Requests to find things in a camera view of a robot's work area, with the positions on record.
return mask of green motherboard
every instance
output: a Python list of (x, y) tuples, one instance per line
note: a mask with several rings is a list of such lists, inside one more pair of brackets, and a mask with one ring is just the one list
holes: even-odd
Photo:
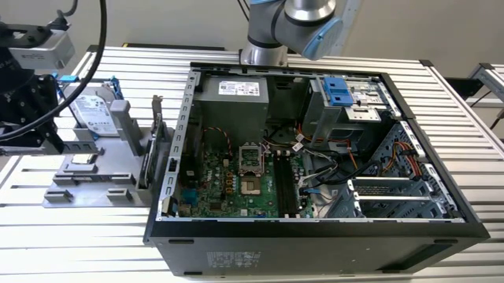
[[(181, 193), (181, 204), (179, 214), (181, 217), (193, 218), (278, 218), (278, 198), (275, 189), (275, 173), (271, 154), (263, 158), (263, 174), (260, 177), (239, 176), (238, 152), (230, 160), (224, 152), (205, 152), (204, 164), (200, 174), (199, 188), (185, 189)], [(244, 157), (244, 160), (254, 160), (254, 157)], [(292, 168), (292, 183), (303, 175), (302, 157), (288, 157)], [(296, 198), (296, 207), (300, 200), (295, 187), (292, 192)], [(312, 217), (310, 198), (306, 208), (298, 211), (298, 217)]]

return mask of power supply label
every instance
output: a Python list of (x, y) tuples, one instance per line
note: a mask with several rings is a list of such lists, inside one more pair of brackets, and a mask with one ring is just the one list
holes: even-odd
[(224, 96), (259, 96), (259, 83), (248, 81), (221, 81), (219, 94)]
[(260, 252), (205, 252), (212, 268), (252, 268), (258, 266)]

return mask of slotted metal table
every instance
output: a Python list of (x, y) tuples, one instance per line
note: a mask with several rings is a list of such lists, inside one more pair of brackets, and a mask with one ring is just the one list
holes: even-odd
[(502, 107), (504, 102), (504, 65), (480, 63), (471, 71), (469, 78), (477, 78), (497, 98), (484, 98), (480, 103), (494, 104)]
[[(86, 52), (73, 74), (82, 77), (94, 53)], [(163, 116), (173, 127), (191, 61), (238, 63), (227, 51), (108, 47), (94, 74), (120, 79), (129, 114), (152, 122), (151, 97), (163, 96)], [(389, 73), (492, 238), (413, 275), (338, 277), (173, 277), (155, 248), (143, 246), (148, 208), (44, 209), (42, 194), (61, 156), (12, 157), (0, 173), (0, 278), (2, 282), (365, 281), (504, 282), (504, 145), (461, 100), (434, 67), (415, 60), (290, 55), (291, 67)], [(56, 119), (72, 139), (68, 111)]]

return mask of motherboard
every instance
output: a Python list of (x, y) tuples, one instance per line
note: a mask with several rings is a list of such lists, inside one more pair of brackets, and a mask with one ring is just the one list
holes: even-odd
[[(279, 158), (260, 153), (260, 150), (255, 153), (247, 146), (240, 148), (240, 152), (232, 152), (231, 159), (227, 152), (204, 152), (199, 187), (181, 191), (180, 217), (283, 218), (284, 203), (290, 204), (294, 212), (290, 217), (312, 217), (310, 198), (299, 196), (295, 191), (296, 180), (304, 175), (302, 157)], [(286, 167), (290, 171), (282, 172), (282, 176), (275, 172), (275, 159), (288, 162)], [(286, 178), (291, 178), (291, 182), (284, 182)]]

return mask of red and black wires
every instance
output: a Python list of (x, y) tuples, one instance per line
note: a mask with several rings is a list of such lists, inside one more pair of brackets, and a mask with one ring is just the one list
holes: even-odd
[(231, 141), (230, 141), (230, 139), (228, 139), (228, 135), (227, 135), (227, 133), (225, 133), (220, 128), (216, 128), (216, 127), (208, 127), (208, 128), (205, 128), (205, 129), (203, 130), (203, 133), (205, 133), (208, 130), (219, 131), (219, 132), (223, 134), (223, 136), (224, 136), (224, 138), (225, 138), (225, 140), (227, 140), (227, 151), (228, 151), (228, 156), (231, 157), (231, 156), (232, 156)]
[(419, 169), (418, 162), (413, 158), (413, 154), (411, 154), (413, 152), (414, 150), (409, 143), (405, 143), (403, 141), (395, 141), (394, 144), (391, 145), (391, 157), (390, 157), (390, 160), (387, 161), (387, 164), (383, 168), (382, 173), (389, 171), (390, 168), (393, 167), (397, 155), (402, 155), (409, 163), (414, 176), (421, 176), (422, 171)]
[[(303, 138), (310, 142), (311, 141), (311, 137), (304, 136), (303, 133), (302, 133), (302, 131), (300, 131), (300, 123), (298, 123), (298, 126), (296, 126), (295, 129), (298, 131), (298, 134), (302, 134)], [(352, 154), (351, 154), (351, 142), (350, 142), (350, 140), (347, 140), (347, 139), (346, 140), (328, 139), (327, 141), (334, 142), (334, 143), (344, 143), (346, 144), (347, 155), (350, 156), (352, 166), (357, 169), (357, 162), (355, 162), (355, 159), (352, 158)]]

